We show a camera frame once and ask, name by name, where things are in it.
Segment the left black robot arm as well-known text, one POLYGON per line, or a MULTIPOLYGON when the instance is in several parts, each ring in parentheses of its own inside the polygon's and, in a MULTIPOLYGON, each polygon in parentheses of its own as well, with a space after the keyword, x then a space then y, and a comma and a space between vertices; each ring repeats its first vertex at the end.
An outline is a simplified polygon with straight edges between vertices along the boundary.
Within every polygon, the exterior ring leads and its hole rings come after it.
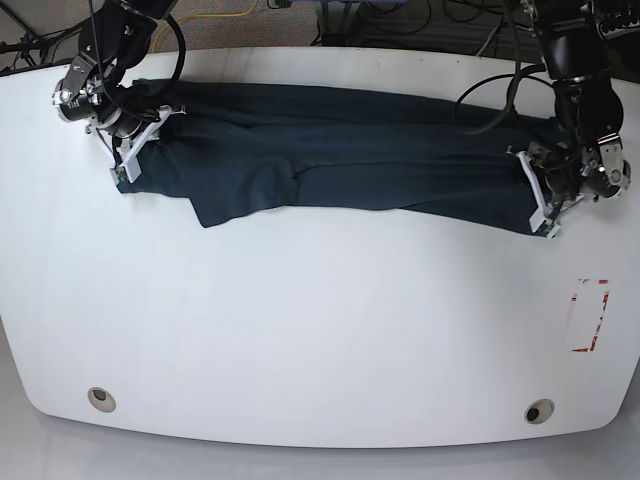
POLYGON ((631 167, 620 137, 624 111, 610 77, 606 46, 590 1, 526 1, 555 95, 555 115, 565 142, 533 132, 518 158, 537 210, 533 232, 551 230, 579 202, 611 198, 628 189, 631 167))

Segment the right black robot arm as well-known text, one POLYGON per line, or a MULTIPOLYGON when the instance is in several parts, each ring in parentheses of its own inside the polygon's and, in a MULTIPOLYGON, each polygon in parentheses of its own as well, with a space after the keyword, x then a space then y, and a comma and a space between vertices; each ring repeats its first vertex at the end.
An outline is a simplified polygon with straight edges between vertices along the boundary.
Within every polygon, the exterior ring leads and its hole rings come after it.
POLYGON ((137 155, 159 136, 174 107, 160 100, 174 87, 186 60, 186 41, 171 15, 173 1, 106 1, 100 9, 88 3, 89 19, 81 27, 78 53, 52 94, 52 105, 66 122, 86 121, 87 132, 103 142, 119 180, 134 182, 141 170, 137 155), (161 20, 178 42, 172 76, 155 93, 142 86, 124 87, 127 70, 146 56, 161 20))

